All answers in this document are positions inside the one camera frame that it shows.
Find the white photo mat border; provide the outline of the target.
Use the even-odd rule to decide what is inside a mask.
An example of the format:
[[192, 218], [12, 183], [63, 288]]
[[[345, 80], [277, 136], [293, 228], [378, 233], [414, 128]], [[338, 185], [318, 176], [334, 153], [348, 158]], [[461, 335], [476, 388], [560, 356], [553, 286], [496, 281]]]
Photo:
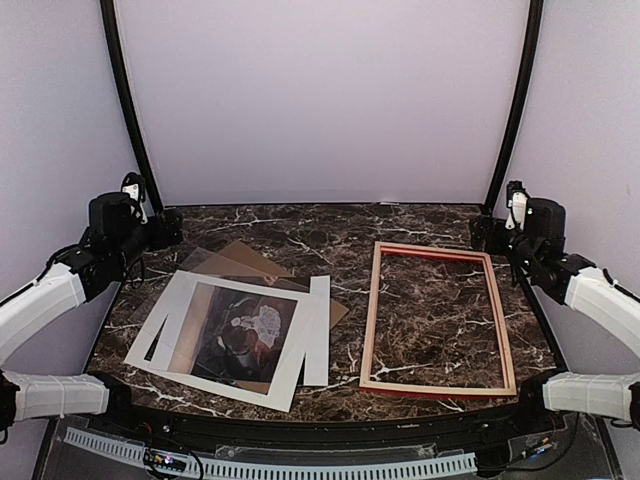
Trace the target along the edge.
[[308, 292], [183, 270], [151, 309], [127, 365], [229, 399], [287, 412], [308, 330], [327, 299], [324, 278]]

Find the clear acrylic sheet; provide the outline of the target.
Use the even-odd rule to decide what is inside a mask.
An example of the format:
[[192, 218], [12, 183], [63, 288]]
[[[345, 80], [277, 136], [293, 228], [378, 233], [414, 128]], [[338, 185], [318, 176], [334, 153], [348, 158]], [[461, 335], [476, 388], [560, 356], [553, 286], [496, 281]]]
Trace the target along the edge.
[[201, 248], [194, 250], [184, 260], [180, 268], [172, 276], [171, 281], [175, 278], [182, 280], [184, 272], [288, 292], [310, 292], [310, 279], [308, 277], [297, 278], [290, 277], [285, 273], [270, 273]]

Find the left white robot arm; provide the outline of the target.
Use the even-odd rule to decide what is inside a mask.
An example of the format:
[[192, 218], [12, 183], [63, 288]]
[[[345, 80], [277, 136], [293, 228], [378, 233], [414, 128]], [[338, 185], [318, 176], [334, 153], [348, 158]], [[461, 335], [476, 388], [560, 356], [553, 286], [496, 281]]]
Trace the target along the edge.
[[[60, 249], [44, 270], [1, 302], [1, 359], [65, 313], [88, 303], [111, 284], [127, 280], [147, 251], [183, 240], [182, 215], [147, 217], [134, 186], [92, 199], [81, 240]], [[140, 412], [124, 399], [128, 388], [105, 374], [28, 375], [1, 371], [1, 430], [16, 422], [69, 414], [101, 415], [120, 436], [141, 427]]]

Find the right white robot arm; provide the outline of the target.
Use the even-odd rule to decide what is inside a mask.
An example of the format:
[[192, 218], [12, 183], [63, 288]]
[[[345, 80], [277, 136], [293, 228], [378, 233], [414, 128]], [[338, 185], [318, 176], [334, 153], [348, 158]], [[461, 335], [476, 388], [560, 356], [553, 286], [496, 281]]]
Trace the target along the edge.
[[[639, 297], [591, 260], [565, 252], [566, 210], [559, 203], [515, 191], [507, 216], [480, 215], [470, 223], [472, 245], [508, 258], [513, 276], [526, 277], [556, 303], [576, 311], [639, 351]], [[534, 432], [549, 411], [568, 411], [639, 427], [637, 374], [544, 372], [527, 380], [510, 424]]]

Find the wooden picture frame red edge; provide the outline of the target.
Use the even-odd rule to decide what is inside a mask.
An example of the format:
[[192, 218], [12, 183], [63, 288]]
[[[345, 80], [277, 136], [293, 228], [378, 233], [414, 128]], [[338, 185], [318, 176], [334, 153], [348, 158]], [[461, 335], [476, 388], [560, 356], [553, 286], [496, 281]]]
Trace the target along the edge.
[[507, 323], [488, 254], [375, 244], [360, 387], [435, 398], [516, 396]]

